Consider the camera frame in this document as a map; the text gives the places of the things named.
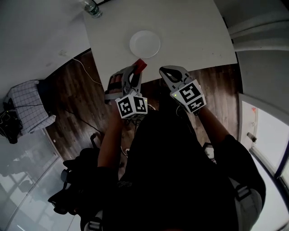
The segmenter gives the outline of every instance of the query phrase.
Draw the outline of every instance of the floor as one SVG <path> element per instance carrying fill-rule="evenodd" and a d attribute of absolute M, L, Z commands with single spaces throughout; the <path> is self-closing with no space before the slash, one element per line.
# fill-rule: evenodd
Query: floor
<path fill-rule="evenodd" d="M 76 57 L 90 76 L 100 82 L 92 52 Z M 241 91 L 241 76 L 238 65 L 226 65 L 190 72 L 196 77 L 205 94 L 208 108 L 217 116 L 227 130 L 238 138 L 238 91 Z M 72 159 L 83 148 L 92 147 L 90 136 L 95 129 L 80 121 L 73 112 L 98 130 L 105 132 L 111 113 L 110 106 L 104 104 L 104 90 L 85 73 L 81 64 L 72 60 L 50 75 L 46 81 L 54 88 L 51 96 L 52 112 L 56 115 L 54 124 L 47 131 L 60 155 Z M 141 92 L 148 103 L 158 109 L 160 80 L 142 84 Z M 210 142 L 200 120 L 189 115 L 201 145 Z M 122 133 L 123 149 L 129 148 L 134 137 L 132 124 Z"/>

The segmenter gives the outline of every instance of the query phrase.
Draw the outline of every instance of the cable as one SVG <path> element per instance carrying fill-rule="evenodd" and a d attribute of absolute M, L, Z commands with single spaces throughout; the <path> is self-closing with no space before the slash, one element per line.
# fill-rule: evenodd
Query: cable
<path fill-rule="evenodd" d="M 180 117 L 180 116 L 177 114 L 177 110 L 179 109 L 179 107 L 180 107 L 180 106 L 178 106 L 177 109 L 176 109 L 176 115 L 177 115 L 178 117 Z"/>
<path fill-rule="evenodd" d="M 2 115 L 0 115 L 0 119 L 1 119 L 3 116 L 5 116 L 7 112 L 8 112 L 8 111 L 5 111 Z"/>
<path fill-rule="evenodd" d="M 80 116 L 78 116 L 78 115 L 76 115 L 75 113 L 67 110 L 66 108 L 65 108 L 64 110 L 67 111 L 68 113 L 71 113 L 71 114 L 75 115 L 75 117 L 76 117 L 77 119 L 79 119 L 79 120 L 81 120 L 82 122 L 86 123 L 88 126 L 94 128 L 94 129 L 97 130 L 100 134 L 104 135 L 104 133 L 103 133 L 102 131 L 98 130 L 96 127 L 94 127 L 94 126 L 90 125 L 88 122 L 84 121 Z"/>
<path fill-rule="evenodd" d="M 0 127 L 0 129 L 4 132 L 4 133 L 2 133 L 2 132 L 0 131 L 0 134 L 1 134 L 2 136 L 6 137 L 6 139 L 8 139 L 8 136 L 6 135 L 5 131 L 4 131 L 1 127 Z"/>
<path fill-rule="evenodd" d="M 85 67 L 83 66 L 82 62 L 80 62 L 80 64 L 82 65 L 82 67 L 83 67 L 84 71 L 86 72 L 86 74 L 91 78 L 91 76 L 90 76 L 89 73 L 86 71 Z"/>
<path fill-rule="evenodd" d="M 150 106 L 152 109 L 154 109 L 154 110 L 155 110 L 155 107 L 154 107 L 154 106 L 151 106 L 150 104 L 148 104 L 148 106 Z"/>
<path fill-rule="evenodd" d="M 133 120 L 133 119 L 127 119 L 125 121 L 125 125 L 128 126 L 130 123 L 132 123 L 134 126 L 135 126 L 135 133 L 136 133 L 136 129 L 137 127 L 140 125 L 141 123 L 141 119 L 136 119 L 136 120 Z"/>
<path fill-rule="evenodd" d="M 23 106 L 39 106 L 39 105 L 43 105 L 43 104 L 36 104 L 36 105 L 23 105 Z"/>
<path fill-rule="evenodd" d="M 128 156 L 125 154 L 125 152 L 123 151 L 123 149 L 122 149 L 122 146 L 121 146 L 121 151 L 122 151 L 122 153 L 126 156 L 126 158 L 128 158 Z"/>

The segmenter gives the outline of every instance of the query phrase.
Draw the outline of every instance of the black shirt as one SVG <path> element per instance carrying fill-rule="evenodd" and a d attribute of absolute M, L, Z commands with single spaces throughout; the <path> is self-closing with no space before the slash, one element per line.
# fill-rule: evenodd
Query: black shirt
<path fill-rule="evenodd" d="M 98 168 L 98 204 L 105 230 L 236 230 L 229 177 L 256 189 L 265 185 L 248 151 L 232 136 L 204 153 L 192 128 L 178 116 L 154 111 L 140 124 L 124 176 Z"/>

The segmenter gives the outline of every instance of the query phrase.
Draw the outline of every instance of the checkered fabric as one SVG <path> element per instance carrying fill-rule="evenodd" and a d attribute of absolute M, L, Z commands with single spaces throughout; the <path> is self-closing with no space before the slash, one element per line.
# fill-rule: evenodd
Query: checkered fabric
<path fill-rule="evenodd" d="M 24 82 L 11 88 L 7 96 L 12 99 L 17 116 L 22 121 L 22 134 L 45 128 L 55 122 L 56 116 L 48 116 L 42 105 L 37 90 L 38 83 L 37 80 Z"/>

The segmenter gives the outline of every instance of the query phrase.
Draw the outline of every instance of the red object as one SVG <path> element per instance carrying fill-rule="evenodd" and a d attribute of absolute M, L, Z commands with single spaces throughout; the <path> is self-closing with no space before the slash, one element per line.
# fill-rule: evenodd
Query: red object
<path fill-rule="evenodd" d="M 134 74 L 140 74 L 147 66 L 147 64 L 142 60 L 142 59 L 138 59 L 133 65 L 136 65 L 137 68 L 134 71 Z"/>

